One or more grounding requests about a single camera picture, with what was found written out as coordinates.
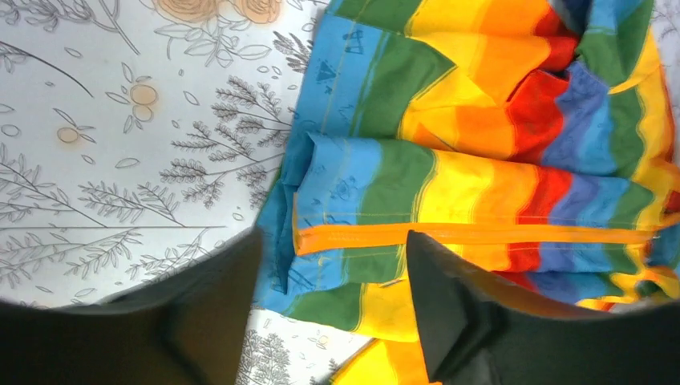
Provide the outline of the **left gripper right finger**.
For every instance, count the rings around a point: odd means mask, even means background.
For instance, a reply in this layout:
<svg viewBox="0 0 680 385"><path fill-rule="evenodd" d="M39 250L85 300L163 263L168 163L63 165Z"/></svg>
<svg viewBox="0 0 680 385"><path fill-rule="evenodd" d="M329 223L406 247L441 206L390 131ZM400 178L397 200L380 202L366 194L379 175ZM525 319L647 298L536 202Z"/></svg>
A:
<svg viewBox="0 0 680 385"><path fill-rule="evenodd" d="M427 376L444 384L676 384L679 304L608 313L485 271L424 233L407 269Z"/></svg>

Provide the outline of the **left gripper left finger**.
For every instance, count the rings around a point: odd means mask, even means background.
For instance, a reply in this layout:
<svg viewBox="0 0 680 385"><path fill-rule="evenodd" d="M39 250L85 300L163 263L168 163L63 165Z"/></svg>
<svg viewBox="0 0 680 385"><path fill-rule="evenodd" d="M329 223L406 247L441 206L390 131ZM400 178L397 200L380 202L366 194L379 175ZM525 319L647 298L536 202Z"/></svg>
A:
<svg viewBox="0 0 680 385"><path fill-rule="evenodd" d="M1 304L4 384L233 384L262 235L92 305Z"/></svg>

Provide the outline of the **rainbow striped jacket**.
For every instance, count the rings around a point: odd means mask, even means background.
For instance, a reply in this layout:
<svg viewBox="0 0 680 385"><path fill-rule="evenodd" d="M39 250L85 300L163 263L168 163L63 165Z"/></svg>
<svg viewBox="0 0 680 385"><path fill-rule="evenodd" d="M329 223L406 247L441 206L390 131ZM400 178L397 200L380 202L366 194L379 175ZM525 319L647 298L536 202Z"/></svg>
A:
<svg viewBox="0 0 680 385"><path fill-rule="evenodd" d="M257 224L254 303L374 339L339 384L424 384L411 230L593 310L679 296L651 1L332 1Z"/></svg>

